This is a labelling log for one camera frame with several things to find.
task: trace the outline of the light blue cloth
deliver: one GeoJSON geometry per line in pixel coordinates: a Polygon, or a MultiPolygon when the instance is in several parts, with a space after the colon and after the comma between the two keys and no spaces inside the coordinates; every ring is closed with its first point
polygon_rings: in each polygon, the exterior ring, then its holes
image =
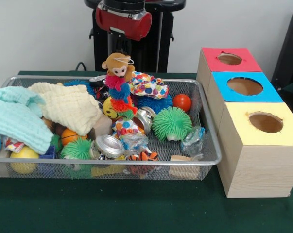
{"type": "Polygon", "coordinates": [[[24,142],[38,154],[45,154],[53,136],[38,103],[44,100],[24,87],[0,89],[0,134],[24,142]]]}

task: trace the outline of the metal mesh tray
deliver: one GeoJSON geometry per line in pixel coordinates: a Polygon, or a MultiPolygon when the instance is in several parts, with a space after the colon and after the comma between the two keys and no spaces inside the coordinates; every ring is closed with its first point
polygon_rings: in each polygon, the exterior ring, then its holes
{"type": "MultiPolygon", "coordinates": [[[[70,80],[88,80],[89,77],[59,76],[15,76],[7,79],[2,87],[29,87],[37,82],[64,83],[70,80]]],[[[164,79],[169,86],[169,94],[174,98],[186,94],[192,100],[189,116],[193,125],[202,125],[206,129],[203,145],[204,158],[201,161],[170,161],[172,155],[183,155],[180,142],[159,142],[153,132],[148,135],[149,148],[158,152],[158,161],[98,161],[98,160],[62,160],[62,159],[10,159],[9,155],[0,156],[0,177],[14,178],[97,178],[97,179],[150,179],[150,180],[203,180],[213,165],[220,162],[222,156],[214,130],[207,100],[200,83],[186,79],[164,79]],[[34,166],[30,174],[16,173],[12,167],[34,166]]]]}

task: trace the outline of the wooden drop box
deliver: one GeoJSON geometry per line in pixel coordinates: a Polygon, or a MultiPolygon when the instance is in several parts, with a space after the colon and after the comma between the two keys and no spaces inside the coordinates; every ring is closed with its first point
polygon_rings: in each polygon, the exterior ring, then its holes
{"type": "Polygon", "coordinates": [[[293,187],[293,114],[247,48],[202,48],[203,85],[222,149],[228,198],[287,197],[293,187]]]}

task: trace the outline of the red box lid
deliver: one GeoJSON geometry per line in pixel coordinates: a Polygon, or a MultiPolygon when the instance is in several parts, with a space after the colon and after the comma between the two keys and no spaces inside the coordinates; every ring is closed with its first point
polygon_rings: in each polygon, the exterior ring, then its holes
{"type": "Polygon", "coordinates": [[[211,71],[262,72],[247,48],[202,48],[211,71]]]}

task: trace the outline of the black cable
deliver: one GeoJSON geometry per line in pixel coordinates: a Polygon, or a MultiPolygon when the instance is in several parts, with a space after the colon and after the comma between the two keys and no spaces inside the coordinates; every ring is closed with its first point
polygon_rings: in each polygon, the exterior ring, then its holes
{"type": "Polygon", "coordinates": [[[76,71],[78,71],[78,68],[79,68],[80,65],[83,66],[84,71],[87,71],[86,66],[85,66],[85,64],[84,64],[83,62],[80,62],[80,63],[77,64],[77,67],[76,67],[76,69],[75,69],[76,71]]]}

